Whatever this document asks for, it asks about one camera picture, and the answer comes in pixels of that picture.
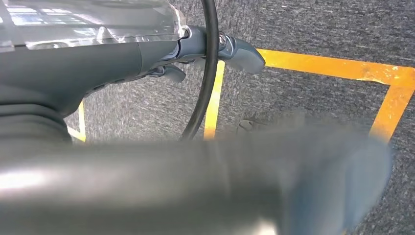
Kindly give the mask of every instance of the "black cable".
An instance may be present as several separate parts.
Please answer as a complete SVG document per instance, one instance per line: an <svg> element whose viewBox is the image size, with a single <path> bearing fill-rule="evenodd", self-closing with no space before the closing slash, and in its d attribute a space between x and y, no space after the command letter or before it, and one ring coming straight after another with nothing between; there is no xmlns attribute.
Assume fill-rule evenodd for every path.
<svg viewBox="0 0 415 235"><path fill-rule="evenodd" d="M210 102L210 97L215 84L216 70L218 66L219 50L219 25L214 0L202 0L206 21L206 63L199 98L192 117L183 131L180 140L191 140L196 135L205 117Z"/></svg>

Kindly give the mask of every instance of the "yellow line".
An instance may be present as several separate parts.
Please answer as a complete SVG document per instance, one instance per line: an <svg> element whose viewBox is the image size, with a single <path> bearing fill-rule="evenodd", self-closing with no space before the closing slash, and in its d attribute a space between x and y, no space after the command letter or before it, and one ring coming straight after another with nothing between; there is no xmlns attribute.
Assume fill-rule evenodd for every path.
<svg viewBox="0 0 415 235"><path fill-rule="evenodd" d="M414 91L414 88L391 86L386 93L370 133L379 135L384 140L389 141Z"/></svg>
<svg viewBox="0 0 415 235"><path fill-rule="evenodd" d="M78 115L79 115L79 130L74 130L73 128L68 127L68 132L71 136L74 138L77 138L78 140L82 142L87 141L86 136L86 128L85 128L85 111L84 111L84 102L81 101L81 104L78 108Z"/></svg>
<svg viewBox="0 0 415 235"><path fill-rule="evenodd" d="M371 134L389 141L415 89L415 69L283 51L258 50L269 67L391 85Z"/></svg>
<svg viewBox="0 0 415 235"><path fill-rule="evenodd" d="M68 132L74 138L77 138L78 140L80 140L82 142L85 142L86 141L86 136L84 134L80 133L79 131L76 131L76 130L68 127Z"/></svg>
<svg viewBox="0 0 415 235"><path fill-rule="evenodd" d="M79 114L79 131L85 136L86 135L86 128L85 128L85 109L84 109L84 101L81 101L81 104L78 108Z"/></svg>
<svg viewBox="0 0 415 235"><path fill-rule="evenodd" d="M274 50L258 50L269 67L310 72L346 79L415 87L415 69L356 60L304 55Z"/></svg>
<svg viewBox="0 0 415 235"><path fill-rule="evenodd" d="M205 119L205 140L213 139L216 135L216 125L218 121L219 103L222 91L223 75L225 73L225 62L219 61L216 72L215 85L213 87L212 96L206 111Z"/></svg>

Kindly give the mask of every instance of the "transparent plastic cover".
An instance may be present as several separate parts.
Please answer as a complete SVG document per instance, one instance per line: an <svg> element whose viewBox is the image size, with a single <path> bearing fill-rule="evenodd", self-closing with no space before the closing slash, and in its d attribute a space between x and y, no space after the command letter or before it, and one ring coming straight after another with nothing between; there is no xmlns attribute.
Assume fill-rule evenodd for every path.
<svg viewBox="0 0 415 235"><path fill-rule="evenodd" d="M0 0L0 52L176 41L183 14L166 0Z"/></svg>

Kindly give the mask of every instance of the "bolt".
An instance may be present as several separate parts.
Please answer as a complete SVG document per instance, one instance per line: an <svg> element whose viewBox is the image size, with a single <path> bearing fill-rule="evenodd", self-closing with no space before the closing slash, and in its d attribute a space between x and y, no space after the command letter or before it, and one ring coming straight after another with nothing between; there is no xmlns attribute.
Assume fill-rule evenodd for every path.
<svg viewBox="0 0 415 235"><path fill-rule="evenodd" d="M220 45L226 44L226 36L223 33L219 33L219 43Z"/></svg>

